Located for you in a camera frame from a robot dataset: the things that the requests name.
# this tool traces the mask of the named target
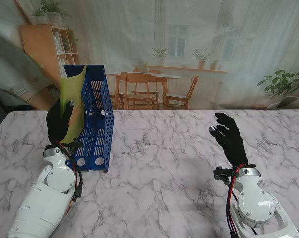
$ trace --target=hole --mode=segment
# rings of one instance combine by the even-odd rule
[[[102,157],[98,157],[95,160],[96,165],[102,165],[104,163],[104,159]]]
[[[78,159],[78,161],[76,162],[79,166],[85,165],[85,161],[84,158],[80,158]]]

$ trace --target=yellow-green paper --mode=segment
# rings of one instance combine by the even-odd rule
[[[69,122],[69,130],[62,143],[71,143],[79,137],[84,128],[84,103],[81,99],[85,79],[86,66],[83,71],[73,77],[61,78],[61,114],[69,101],[74,101],[74,108]]]

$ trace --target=table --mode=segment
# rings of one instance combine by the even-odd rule
[[[212,173],[229,166],[208,132],[214,112],[115,111],[109,171],[83,173],[82,198],[51,237],[229,238],[227,188]],[[299,230],[299,110],[222,112]],[[0,238],[43,168],[46,113],[13,112],[0,126]]]
[[[117,104],[119,99],[120,80],[122,80],[122,78],[120,77],[121,73],[123,72],[106,73],[106,75],[108,76],[116,77],[114,109],[117,109]],[[181,76],[159,74],[159,73],[151,73],[151,75],[154,78],[153,82],[162,83],[164,109],[167,109],[167,105],[166,105],[166,94],[168,93],[167,79],[178,79],[181,78]]]

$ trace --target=blue plastic basket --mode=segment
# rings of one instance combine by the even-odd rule
[[[66,65],[64,68],[67,76],[72,77],[80,74],[84,65]],[[84,129],[78,140],[83,142],[84,147],[77,150],[74,159],[76,162],[84,159],[84,165],[79,165],[81,170],[107,172],[114,115],[103,65],[87,66],[82,97],[85,105]]]

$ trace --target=bookshelf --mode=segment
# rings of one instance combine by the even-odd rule
[[[50,25],[23,25],[20,31],[25,52],[43,65],[45,75],[60,89],[60,79],[66,77],[63,66],[79,64],[76,45],[68,34],[74,35],[73,31]]]

